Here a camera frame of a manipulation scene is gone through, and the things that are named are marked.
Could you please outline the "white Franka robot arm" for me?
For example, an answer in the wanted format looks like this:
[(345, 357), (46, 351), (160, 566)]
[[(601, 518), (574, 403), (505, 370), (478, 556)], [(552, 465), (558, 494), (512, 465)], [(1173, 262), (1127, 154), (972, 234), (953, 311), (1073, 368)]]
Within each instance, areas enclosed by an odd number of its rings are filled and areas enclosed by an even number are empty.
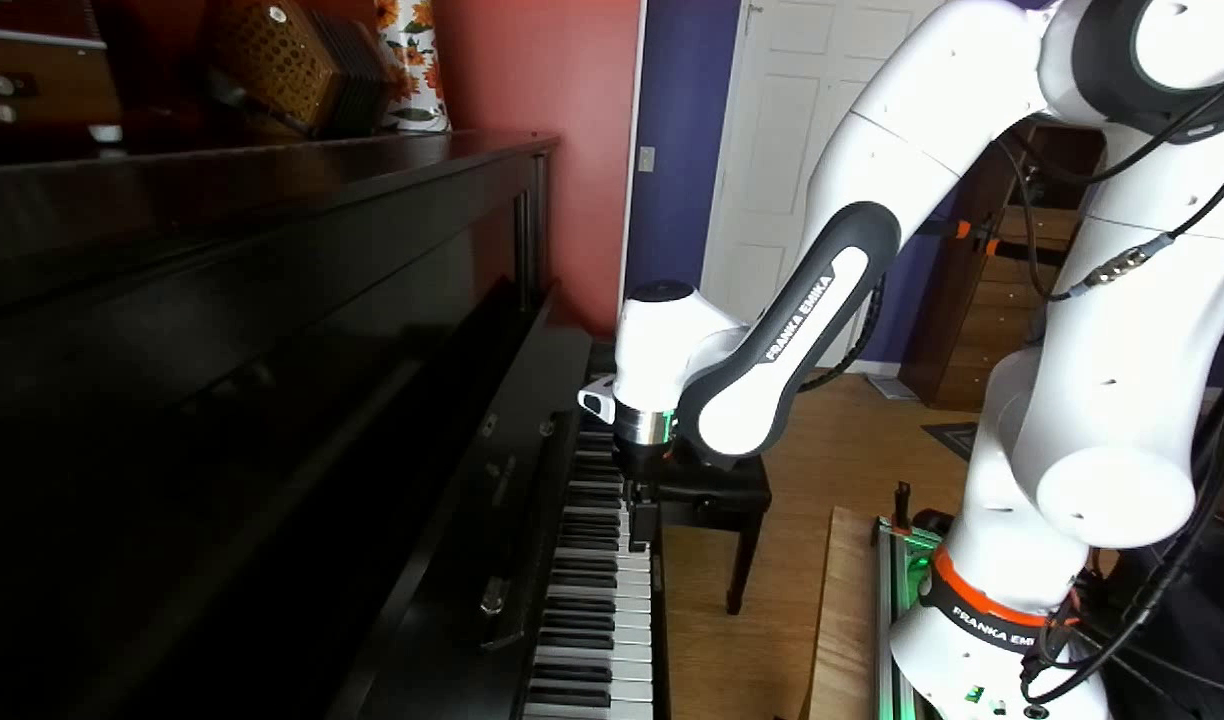
[(962, 506), (886, 655), (941, 720), (1113, 720), (1073, 586), (1094, 547), (1195, 510), (1224, 330), (1224, 0), (944, 0), (825, 145), (771, 308), (735, 322), (695, 290), (633, 297), (574, 403), (628, 448), (766, 448), (902, 238), (1025, 121), (1098, 131), (1102, 167), (1039, 338), (988, 377)]

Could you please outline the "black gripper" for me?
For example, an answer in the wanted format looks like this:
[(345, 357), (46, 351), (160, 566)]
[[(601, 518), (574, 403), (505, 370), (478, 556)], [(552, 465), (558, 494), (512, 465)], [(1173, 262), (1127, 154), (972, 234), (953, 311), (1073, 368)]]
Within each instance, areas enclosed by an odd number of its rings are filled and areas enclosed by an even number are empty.
[(666, 444), (619, 444), (617, 465), (628, 479), (628, 524), (633, 524), (633, 547), (657, 547), (659, 545), (659, 482), (673, 477), (673, 448)]

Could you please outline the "green metal robot base frame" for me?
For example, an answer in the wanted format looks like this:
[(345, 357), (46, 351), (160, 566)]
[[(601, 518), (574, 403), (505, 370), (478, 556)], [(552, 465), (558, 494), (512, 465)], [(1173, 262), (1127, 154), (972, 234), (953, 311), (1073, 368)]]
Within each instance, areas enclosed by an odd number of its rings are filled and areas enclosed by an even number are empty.
[(911, 489), (895, 482), (892, 510), (873, 524), (877, 551), (877, 664), (873, 711), (877, 720), (937, 720), (886, 655), (895, 618), (921, 605), (941, 531), (911, 510)]

